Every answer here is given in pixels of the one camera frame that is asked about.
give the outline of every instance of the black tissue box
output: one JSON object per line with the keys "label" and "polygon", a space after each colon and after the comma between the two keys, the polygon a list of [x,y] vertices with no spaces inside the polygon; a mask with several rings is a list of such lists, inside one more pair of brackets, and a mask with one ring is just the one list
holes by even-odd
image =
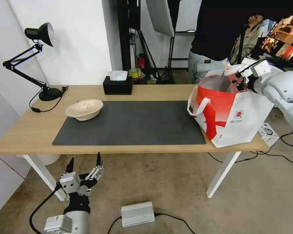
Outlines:
{"label": "black tissue box", "polygon": [[131,95],[133,90],[133,80],[127,76],[124,81],[112,81],[109,76],[103,81],[103,89],[106,95]]}

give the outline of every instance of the lamp base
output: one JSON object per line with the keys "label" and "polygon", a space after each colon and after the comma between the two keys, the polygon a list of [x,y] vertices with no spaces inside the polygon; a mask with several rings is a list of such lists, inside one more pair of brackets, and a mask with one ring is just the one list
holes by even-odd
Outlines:
{"label": "lamp base", "polygon": [[59,98],[61,94],[61,90],[57,88],[43,88],[39,93],[39,98],[41,101],[52,101]]}

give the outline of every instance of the lamp arm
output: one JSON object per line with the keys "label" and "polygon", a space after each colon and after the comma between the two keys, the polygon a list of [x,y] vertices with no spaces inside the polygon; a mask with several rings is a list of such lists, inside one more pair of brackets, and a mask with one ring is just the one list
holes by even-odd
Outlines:
{"label": "lamp arm", "polygon": [[[26,58],[20,58],[20,59],[18,59],[20,56],[26,54],[27,52],[31,51],[32,49],[37,49],[37,52],[35,52],[35,53],[29,55],[29,56],[26,57]],[[42,44],[37,43],[37,44],[33,45],[31,48],[29,48],[28,50],[26,50],[26,51],[20,53],[19,55],[15,56],[15,57],[13,57],[12,59],[3,62],[3,66],[4,66],[6,69],[8,69],[8,70],[10,70],[10,71],[12,71],[12,72],[18,74],[19,76],[21,76],[21,77],[27,79],[28,81],[34,83],[34,84],[37,85],[37,86],[39,86],[39,87],[41,87],[41,88],[47,88],[47,85],[46,85],[45,83],[39,82],[38,80],[36,80],[36,79],[34,79],[34,78],[32,78],[32,77],[30,77],[30,76],[24,74],[23,72],[21,72],[21,71],[19,71],[19,70],[17,70],[17,69],[15,68],[17,65],[21,64],[22,62],[25,62],[26,60],[30,59],[31,57],[33,57],[33,56],[35,56],[36,54],[39,54],[39,53],[41,53],[41,52],[42,52]]]}

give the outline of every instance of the black desk mat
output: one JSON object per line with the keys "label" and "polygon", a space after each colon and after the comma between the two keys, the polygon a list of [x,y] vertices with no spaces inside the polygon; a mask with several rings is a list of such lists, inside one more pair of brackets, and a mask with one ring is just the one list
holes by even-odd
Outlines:
{"label": "black desk mat", "polygon": [[201,145],[186,101],[106,101],[93,119],[67,118],[53,145]]}

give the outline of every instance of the gray pants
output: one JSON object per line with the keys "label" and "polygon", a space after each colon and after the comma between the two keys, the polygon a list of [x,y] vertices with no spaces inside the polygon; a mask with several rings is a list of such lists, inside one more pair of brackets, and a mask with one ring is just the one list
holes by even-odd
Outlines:
{"label": "gray pants", "polygon": [[225,70],[223,62],[227,61],[227,58],[221,61],[215,61],[206,56],[198,55],[190,51],[188,58],[189,84],[198,84],[210,70]]}

